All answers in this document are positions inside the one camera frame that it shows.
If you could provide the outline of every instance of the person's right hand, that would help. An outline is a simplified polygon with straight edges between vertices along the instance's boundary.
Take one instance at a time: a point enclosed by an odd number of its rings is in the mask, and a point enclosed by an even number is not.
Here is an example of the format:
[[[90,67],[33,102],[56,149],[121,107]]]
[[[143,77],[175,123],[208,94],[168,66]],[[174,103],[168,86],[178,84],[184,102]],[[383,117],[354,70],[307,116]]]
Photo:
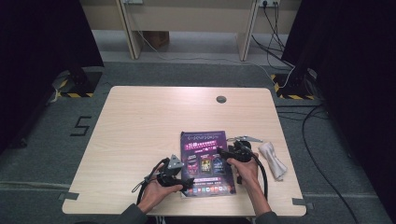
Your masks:
[[[227,162],[235,166],[236,176],[242,177],[242,185],[245,187],[253,187],[259,184],[258,165],[253,158],[251,158],[248,162],[241,162],[237,161],[236,159],[229,158]]]

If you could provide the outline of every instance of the black sleeve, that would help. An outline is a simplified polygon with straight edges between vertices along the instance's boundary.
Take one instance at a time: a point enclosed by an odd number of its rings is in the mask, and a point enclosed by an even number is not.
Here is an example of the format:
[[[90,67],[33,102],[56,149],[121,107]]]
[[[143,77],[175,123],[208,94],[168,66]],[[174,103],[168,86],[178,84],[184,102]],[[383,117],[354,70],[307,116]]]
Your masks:
[[[256,224],[280,224],[275,212],[267,212],[256,218]]]
[[[144,224],[148,220],[146,214],[144,214],[136,204],[131,204],[119,218],[120,224]]]

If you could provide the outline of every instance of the box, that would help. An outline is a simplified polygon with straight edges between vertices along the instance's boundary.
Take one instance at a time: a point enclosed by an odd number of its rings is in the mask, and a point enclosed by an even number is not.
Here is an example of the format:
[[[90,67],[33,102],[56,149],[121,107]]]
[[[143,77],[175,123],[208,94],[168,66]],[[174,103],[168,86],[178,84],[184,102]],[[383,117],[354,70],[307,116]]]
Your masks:
[[[150,43],[155,49],[169,44],[169,32],[168,31],[143,31],[143,37]]]

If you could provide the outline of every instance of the power outlet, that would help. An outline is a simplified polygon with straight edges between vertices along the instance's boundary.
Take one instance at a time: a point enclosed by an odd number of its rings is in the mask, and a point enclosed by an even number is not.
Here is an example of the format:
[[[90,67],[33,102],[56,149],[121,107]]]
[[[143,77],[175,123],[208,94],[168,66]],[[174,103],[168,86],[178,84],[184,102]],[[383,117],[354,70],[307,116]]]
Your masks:
[[[280,0],[260,0],[259,7],[262,7],[262,3],[267,1],[267,7],[275,7],[275,3],[279,6]]]

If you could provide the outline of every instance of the person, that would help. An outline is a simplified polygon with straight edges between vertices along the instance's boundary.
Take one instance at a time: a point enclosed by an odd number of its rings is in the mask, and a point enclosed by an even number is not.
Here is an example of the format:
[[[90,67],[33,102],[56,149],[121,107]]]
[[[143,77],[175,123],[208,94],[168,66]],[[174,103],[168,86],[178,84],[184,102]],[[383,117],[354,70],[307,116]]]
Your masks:
[[[256,224],[278,224],[280,223],[275,212],[265,199],[262,187],[258,179],[258,165],[251,159],[248,162],[240,162],[228,159],[228,163],[236,168],[236,175],[242,177],[242,185],[247,189],[248,197],[256,214]],[[177,192],[183,187],[175,185],[162,187],[157,180],[152,180],[146,186],[140,204],[131,204],[121,215],[120,224],[144,224],[148,220],[146,213],[158,205],[167,195]]]

